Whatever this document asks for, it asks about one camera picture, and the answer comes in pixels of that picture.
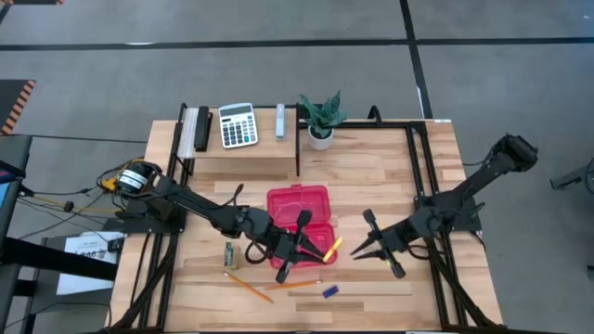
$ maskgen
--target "concrete floor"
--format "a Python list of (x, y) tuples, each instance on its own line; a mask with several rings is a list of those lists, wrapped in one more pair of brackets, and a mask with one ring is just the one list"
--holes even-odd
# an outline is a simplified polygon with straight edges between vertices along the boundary
[[(585, 0), (409, 2), (417, 38), (594, 36), (594, 5)], [(68, 0), (13, 6), (0, 26), (3, 45), (405, 35), (391, 0)], [(486, 202), (484, 240), (505, 323), (591, 333), (586, 264), (594, 263), (594, 199), (582, 185), (553, 191), (549, 179), (594, 155), (594, 45), (422, 46), (420, 57), (433, 116), (453, 120), (465, 161), (481, 160), (506, 132), (540, 149), (533, 170), (497, 180), (477, 197)], [(384, 118), (421, 116), (406, 46), (0, 52), (0, 64), (1, 79), (37, 80), (16, 129), (22, 134), (142, 141), (151, 121), (172, 119), (182, 101), (270, 105), (293, 103), (300, 93), (321, 100), (338, 89), (354, 118), (372, 104)], [(27, 185), (92, 185), (98, 173), (143, 151), (142, 144), (37, 138)], [(54, 221), (18, 206), (9, 233)], [(80, 232), (64, 225), (44, 236)], [(15, 310), (21, 305), (15, 301)], [(35, 332), (99, 328), (105, 310), (86, 310), (40, 316)], [(11, 320), (21, 316), (15, 311)]]

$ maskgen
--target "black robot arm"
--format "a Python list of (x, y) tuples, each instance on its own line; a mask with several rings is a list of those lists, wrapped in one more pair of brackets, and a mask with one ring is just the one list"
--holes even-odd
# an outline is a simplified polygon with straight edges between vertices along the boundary
[[(164, 176), (158, 165), (135, 162), (123, 171), (118, 180), (118, 188), (119, 194), (126, 199), (142, 200), (147, 207), (145, 214), (163, 222), (167, 222), (174, 215), (176, 207), (181, 207), (208, 220), (211, 226), (225, 237), (239, 238), (244, 234), (252, 241), (245, 254), (248, 262), (261, 263), (272, 257), (278, 257), (284, 261), (278, 271), (278, 283), (285, 281), (294, 263), (323, 264), (324, 253), (303, 232), (303, 228), (311, 219), (310, 212), (301, 212), (297, 221), (300, 228), (296, 233), (274, 226), (272, 218), (266, 211), (237, 205), (236, 198), (243, 185), (238, 187), (232, 200), (220, 205)], [(253, 260), (249, 256), (252, 245), (263, 253), (261, 259)]]
[(380, 250), (359, 255), (355, 259), (379, 258), (388, 261), (394, 275), (404, 277), (405, 270), (393, 257), (393, 251), (407, 251), (409, 243), (418, 238), (433, 238), (438, 232), (451, 231), (458, 217), (476, 214), (476, 207), (469, 208), (469, 199), (501, 175), (528, 171), (537, 161), (536, 154), (537, 149), (521, 136), (505, 135), (491, 148), (481, 168), (459, 186), (450, 191), (415, 199), (417, 210), (407, 219), (380, 230), (373, 212), (366, 210), (363, 216), (370, 225), (371, 232), (351, 255), (378, 241)]

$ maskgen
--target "black line on floor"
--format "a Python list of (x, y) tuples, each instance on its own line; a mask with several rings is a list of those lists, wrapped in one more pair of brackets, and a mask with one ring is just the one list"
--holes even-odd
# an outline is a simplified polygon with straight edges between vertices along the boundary
[(431, 102), (429, 101), (429, 90), (425, 81), (423, 67), (420, 63), (419, 48), (417, 47), (417, 40), (415, 37), (415, 29), (412, 24), (412, 17), (410, 15), (410, 8), (407, 0), (400, 0), (400, 8), (402, 11), (402, 19), (407, 30), (408, 51), (410, 52), (410, 61), (415, 74), (415, 83), (417, 83), (418, 93), (420, 96), (420, 111), (425, 119), (433, 118), (433, 111), (431, 109)]
[(417, 45), (563, 45), (594, 44), (594, 37), (419, 39)]
[(109, 138), (89, 138), (89, 137), (78, 137), (78, 136), (62, 136), (62, 135), (30, 135), (35, 138), (47, 138), (47, 139), (64, 139), (64, 140), (85, 140), (85, 141), (96, 141), (96, 142), (111, 142), (111, 143), (126, 143), (126, 144), (147, 144), (146, 140), (127, 140), (127, 139), (109, 139)]
[(2, 9), (0, 10), (0, 24), (2, 24), (2, 21), (6, 17), (6, 14), (8, 14), (9, 9), (10, 9), (10, 5), (2, 6)]
[(219, 41), (219, 42), (166, 42), (166, 43), (111, 43), (80, 45), (0, 45), (0, 51), (95, 51), (95, 50), (164, 50), (243, 47), (291, 46), (384, 46), (407, 45), (404, 39), (328, 39), (277, 41)]

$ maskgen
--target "white object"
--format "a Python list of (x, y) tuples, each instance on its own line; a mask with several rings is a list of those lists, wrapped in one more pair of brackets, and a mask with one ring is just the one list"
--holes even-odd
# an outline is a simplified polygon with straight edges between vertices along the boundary
[(332, 138), (334, 137), (334, 129), (330, 130), (330, 135), (324, 139), (317, 139), (312, 135), (312, 127), (309, 126), (307, 128), (307, 133), (309, 134), (309, 146), (315, 150), (324, 150), (330, 146), (332, 142)]
[(284, 104), (277, 104), (276, 140), (287, 140), (287, 111)]
[(194, 153), (194, 137), (196, 136), (196, 121), (198, 108), (188, 108), (182, 120), (182, 135), (179, 139), (177, 156), (181, 159), (191, 159)]
[[(120, 232), (96, 232), (107, 241), (116, 238), (123, 238), (125, 234)], [(94, 232), (85, 232), (80, 237), (66, 238), (64, 251), (74, 254), (116, 263), (116, 252), (108, 252), (108, 243)], [(95, 291), (99, 289), (111, 289), (113, 282), (105, 279), (89, 278), (69, 274), (60, 274), (58, 280), (57, 295), (67, 295), (79, 292)]]
[(252, 103), (236, 103), (219, 108), (219, 123), (223, 148), (242, 148), (258, 142)]

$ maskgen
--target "calculator display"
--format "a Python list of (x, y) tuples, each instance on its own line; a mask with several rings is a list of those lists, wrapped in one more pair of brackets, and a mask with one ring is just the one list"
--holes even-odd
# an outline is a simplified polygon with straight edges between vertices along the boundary
[(250, 108), (250, 106), (245, 106), (245, 107), (238, 107), (238, 108), (233, 108), (233, 109), (224, 109), (224, 110), (219, 110), (221, 112), (221, 117), (226, 117), (226, 116), (233, 116), (233, 115), (239, 115), (242, 113), (246, 113), (246, 112), (252, 112), (252, 108)]

